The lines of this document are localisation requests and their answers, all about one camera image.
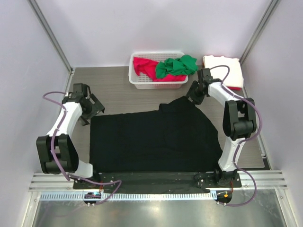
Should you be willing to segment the green t shirt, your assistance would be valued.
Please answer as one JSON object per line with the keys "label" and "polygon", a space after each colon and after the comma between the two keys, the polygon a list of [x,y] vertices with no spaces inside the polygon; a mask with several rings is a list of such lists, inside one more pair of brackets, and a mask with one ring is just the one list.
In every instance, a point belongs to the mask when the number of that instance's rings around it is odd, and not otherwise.
{"label": "green t shirt", "polygon": [[192,75],[198,70],[196,61],[196,58],[187,54],[175,59],[167,58],[156,66],[156,77],[161,79],[168,74]]}

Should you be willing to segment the white perforated plastic basket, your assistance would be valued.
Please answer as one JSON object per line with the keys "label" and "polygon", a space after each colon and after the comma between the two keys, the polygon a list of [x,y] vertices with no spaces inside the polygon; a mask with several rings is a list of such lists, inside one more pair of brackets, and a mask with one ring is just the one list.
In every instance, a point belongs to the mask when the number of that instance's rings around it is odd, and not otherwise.
{"label": "white perforated plastic basket", "polygon": [[179,62],[180,51],[144,51],[132,53],[128,80],[137,89],[178,89],[189,74]]}

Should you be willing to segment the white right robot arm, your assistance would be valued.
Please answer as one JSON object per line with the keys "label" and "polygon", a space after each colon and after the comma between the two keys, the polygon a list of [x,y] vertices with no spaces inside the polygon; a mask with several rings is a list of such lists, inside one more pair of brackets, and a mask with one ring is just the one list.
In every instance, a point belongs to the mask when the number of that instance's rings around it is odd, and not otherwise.
{"label": "white right robot arm", "polygon": [[201,104],[206,96],[216,99],[224,108],[223,132],[226,136],[214,172],[198,174],[198,185],[201,188],[240,187],[236,165],[244,144],[257,129],[254,100],[231,91],[220,79],[211,76],[209,68],[199,70],[197,76],[198,79],[193,81],[186,98],[195,105]]}

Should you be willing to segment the black t shirt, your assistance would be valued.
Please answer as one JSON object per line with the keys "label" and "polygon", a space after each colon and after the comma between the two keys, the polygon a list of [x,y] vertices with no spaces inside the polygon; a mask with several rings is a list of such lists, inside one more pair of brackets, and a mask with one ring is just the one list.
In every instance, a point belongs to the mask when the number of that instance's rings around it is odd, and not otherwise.
{"label": "black t shirt", "polygon": [[185,97],[91,119],[89,161],[99,172],[207,172],[221,155],[217,129]]}

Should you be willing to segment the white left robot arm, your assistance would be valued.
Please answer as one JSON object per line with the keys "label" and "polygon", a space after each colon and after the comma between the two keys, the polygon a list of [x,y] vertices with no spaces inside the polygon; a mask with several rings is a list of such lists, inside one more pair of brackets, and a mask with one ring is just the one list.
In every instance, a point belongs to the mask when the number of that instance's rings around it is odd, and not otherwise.
{"label": "white left robot arm", "polygon": [[71,92],[63,93],[61,102],[43,95],[43,99],[60,106],[60,114],[50,131],[36,140],[42,172],[44,174],[63,174],[67,179],[83,179],[91,189],[100,185],[101,177],[90,163],[79,159],[71,140],[75,125],[89,125],[92,117],[104,112],[105,107],[91,92],[90,86],[83,83],[73,85]]}

